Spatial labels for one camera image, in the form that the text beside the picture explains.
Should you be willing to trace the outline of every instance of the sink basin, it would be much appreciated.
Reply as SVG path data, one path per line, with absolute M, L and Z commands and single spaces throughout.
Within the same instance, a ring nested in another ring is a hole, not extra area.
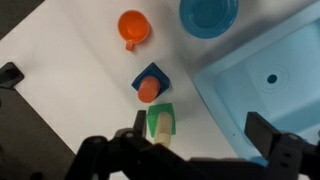
M 320 130 L 320 2 L 198 72 L 195 85 L 238 156 L 263 163 L 244 135 L 256 111 L 316 144 Z

